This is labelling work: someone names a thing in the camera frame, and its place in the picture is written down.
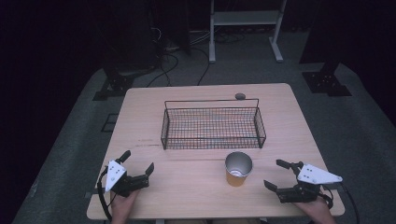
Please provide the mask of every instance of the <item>person's arm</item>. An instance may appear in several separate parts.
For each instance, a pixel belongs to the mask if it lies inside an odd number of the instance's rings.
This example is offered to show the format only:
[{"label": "person's arm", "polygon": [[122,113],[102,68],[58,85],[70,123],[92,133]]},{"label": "person's arm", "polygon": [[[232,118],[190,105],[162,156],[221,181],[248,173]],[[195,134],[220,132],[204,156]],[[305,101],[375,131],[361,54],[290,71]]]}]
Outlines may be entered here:
[{"label": "person's arm", "polygon": [[335,224],[326,201],[321,197],[310,203],[294,203],[294,205],[303,210],[316,224]]},{"label": "person's arm", "polygon": [[125,224],[131,215],[132,208],[134,206],[134,200],[137,197],[139,190],[132,191],[128,197],[124,198],[120,195],[115,196],[113,191],[110,192],[111,199],[114,198],[111,203],[112,220],[111,224]]}]

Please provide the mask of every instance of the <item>dark background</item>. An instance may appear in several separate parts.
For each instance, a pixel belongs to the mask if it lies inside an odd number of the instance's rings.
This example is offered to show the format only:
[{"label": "dark background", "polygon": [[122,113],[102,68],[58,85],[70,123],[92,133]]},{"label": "dark background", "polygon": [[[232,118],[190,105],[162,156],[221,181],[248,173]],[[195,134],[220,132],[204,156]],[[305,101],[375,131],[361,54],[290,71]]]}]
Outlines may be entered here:
[{"label": "dark background", "polygon": [[[279,5],[278,1],[241,2],[235,10]],[[340,57],[360,76],[395,123],[395,4],[322,1],[319,7],[319,3],[289,0],[286,9],[282,30],[301,32],[312,27],[302,63],[323,63],[329,55]],[[227,4],[218,1],[217,8]],[[169,30],[172,26],[168,21],[179,21],[176,27],[180,29],[208,28],[209,1],[157,0],[150,6],[152,22],[169,37],[174,31]],[[167,18],[169,8],[180,8],[183,18]],[[0,222],[8,223],[26,197],[80,92],[102,67],[103,52],[122,32],[109,10],[109,1],[103,0],[4,0],[0,22],[4,96],[1,170],[6,180],[2,192],[7,195],[1,203]]]}]

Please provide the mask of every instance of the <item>metal cup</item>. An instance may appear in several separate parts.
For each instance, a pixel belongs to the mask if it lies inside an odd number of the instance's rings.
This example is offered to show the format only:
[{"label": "metal cup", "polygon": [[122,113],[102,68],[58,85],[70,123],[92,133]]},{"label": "metal cup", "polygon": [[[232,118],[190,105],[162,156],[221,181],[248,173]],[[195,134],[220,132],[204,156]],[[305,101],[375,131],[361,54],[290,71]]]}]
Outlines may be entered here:
[{"label": "metal cup", "polygon": [[225,159],[227,182],[233,187],[239,187],[253,169],[253,161],[244,152],[235,151]]}]

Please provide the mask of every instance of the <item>wooden table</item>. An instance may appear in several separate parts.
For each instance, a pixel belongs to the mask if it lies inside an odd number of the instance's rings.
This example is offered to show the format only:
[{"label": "wooden table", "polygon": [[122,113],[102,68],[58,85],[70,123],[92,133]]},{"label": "wooden table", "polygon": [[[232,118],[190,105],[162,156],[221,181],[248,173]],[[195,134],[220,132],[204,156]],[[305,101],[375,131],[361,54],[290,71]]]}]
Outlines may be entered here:
[{"label": "wooden table", "polygon": [[[163,150],[164,101],[232,100],[238,92],[247,98],[260,99],[267,135],[263,148]],[[294,205],[280,203],[276,194],[264,186],[263,180],[279,188],[296,184],[292,171],[277,166],[276,159],[303,161],[327,170],[287,84],[130,89],[103,166],[126,150],[132,152],[122,164],[128,175],[142,175],[152,162],[155,164],[149,178],[150,186],[140,191],[130,216],[135,219],[302,216]],[[224,159],[235,150],[247,153],[254,163],[253,171],[241,187],[231,187],[226,181]],[[336,190],[333,195],[331,212],[340,216],[345,207]],[[91,198],[87,216],[106,219],[96,194]]]}]

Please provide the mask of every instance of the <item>cup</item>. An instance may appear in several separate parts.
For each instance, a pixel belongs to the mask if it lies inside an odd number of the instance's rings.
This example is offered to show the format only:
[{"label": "cup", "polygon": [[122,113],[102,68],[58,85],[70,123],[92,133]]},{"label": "cup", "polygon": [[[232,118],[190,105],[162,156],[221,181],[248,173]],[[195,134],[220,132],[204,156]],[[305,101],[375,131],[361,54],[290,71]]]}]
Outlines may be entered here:
[{"label": "cup", "polygon": [[233,187],[239,187],[253,169],[253,161],[248,154],[235,151],[225,159],[225,169],[227,182]]}]

